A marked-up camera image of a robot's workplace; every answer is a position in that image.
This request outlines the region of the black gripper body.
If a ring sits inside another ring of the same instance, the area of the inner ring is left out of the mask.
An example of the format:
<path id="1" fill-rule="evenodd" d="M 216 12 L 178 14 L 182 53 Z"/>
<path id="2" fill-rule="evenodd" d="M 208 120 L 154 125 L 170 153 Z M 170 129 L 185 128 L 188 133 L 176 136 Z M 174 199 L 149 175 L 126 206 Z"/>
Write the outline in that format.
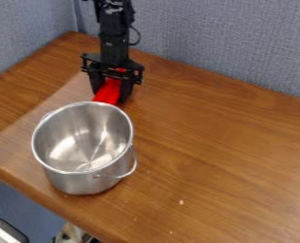
<path id="1" fill-rule="evenodd" d="M 84 53 L 82 58 L 82 71 L 89 74 L 90 72 L 102 73 L 106 77 L 122 79 L 142 79 L 145 71 L 144 65 L 128 59 L 121 65 L 106 64 L 101 61 L 98 53 Z"/>

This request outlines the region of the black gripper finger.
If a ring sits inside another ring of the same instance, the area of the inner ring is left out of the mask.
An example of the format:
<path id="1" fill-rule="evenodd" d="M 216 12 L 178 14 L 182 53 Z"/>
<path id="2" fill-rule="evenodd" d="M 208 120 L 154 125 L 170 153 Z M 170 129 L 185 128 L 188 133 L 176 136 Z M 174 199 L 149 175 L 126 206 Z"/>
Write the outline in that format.
<path id="1" fill-rule="evenodd" d="M 89 73 L 89 82 L 90 82 L 93 94 L 97 94 L 100 88 L 105 84 L 105 81 L 106 81 L 106 76 L 102 73 L 97 73 L 97 72 Z"/>
<path id="2" fill-rule="evenodd" d="M 120 85 L 120 98 L 118 101 L 125 103 L 133 93 L 134 85 L 142 84 L 142 79 L 122 79 Z"/>

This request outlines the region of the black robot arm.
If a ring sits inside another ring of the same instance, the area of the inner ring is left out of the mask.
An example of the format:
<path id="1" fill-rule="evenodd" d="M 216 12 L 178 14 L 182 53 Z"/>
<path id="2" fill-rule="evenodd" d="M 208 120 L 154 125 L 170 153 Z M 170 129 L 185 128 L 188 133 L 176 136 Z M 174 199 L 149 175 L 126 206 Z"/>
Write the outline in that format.
<path id="1" fill-rule="evenodd" d="M 145 67 L 130 58 L 130 46 L 141 40 L 134 28 L 132 0 L 93 0 L 100 24 L 100 53 L 84 53 L 82 71 L 89 76 L 96 102 L 125 103 L 134 85 L 142 84 Z"/>

